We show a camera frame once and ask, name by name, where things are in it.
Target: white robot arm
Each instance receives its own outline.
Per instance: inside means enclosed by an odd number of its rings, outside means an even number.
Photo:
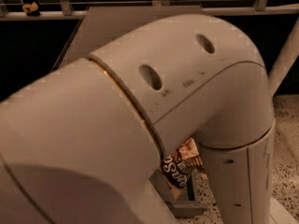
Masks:
[[[176,223],[149,178],[193,136],[223,222],[268,224],[274,126],[246,35],[203,15],[162,19],[0,105],[0,216]]]

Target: brown snack package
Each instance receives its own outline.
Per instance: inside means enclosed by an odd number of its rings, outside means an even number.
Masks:
[[[183,143],[167,159],[161,161],[159,170],[164,175],[174,200],[178,199],[194,169],[204,171],[199,151],[192,138]]]

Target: granite surface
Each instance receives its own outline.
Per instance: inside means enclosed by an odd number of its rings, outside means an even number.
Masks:
[[[276,96],[273,99],[276,115],[272,195],[299,222],[299,95]],[[207,210],[199,217],[181,218],[180,224],[222,224],[208,181],[195,175],[200,203]]]

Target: terrazzo floor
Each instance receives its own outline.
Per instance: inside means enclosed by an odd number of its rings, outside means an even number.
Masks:
[[[277,121],[272,195],[299,222],[299,95],[275,96],[273,99]],[[206,203],[207,210],[195,218],[181,218],[180,224],[222,224],[208,181],[195,175],[195,188],[200,203]]]

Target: oval hole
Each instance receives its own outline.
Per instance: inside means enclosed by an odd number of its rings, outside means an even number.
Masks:
[[[140,75],[156,91],[162,87],[162,81],[157,72],[147,64],[142,64],[139,68]]]
[[[206,52],[210,54],[213,54],[215,52],[213,44],[204,35],[196,35],[196,40]]]
[[[233,161],[233,160],[226,160],[226,161],[224,161],[224,163],[227,163],[227,164],[230,164],[230,163],[234,163],[235,161]]]

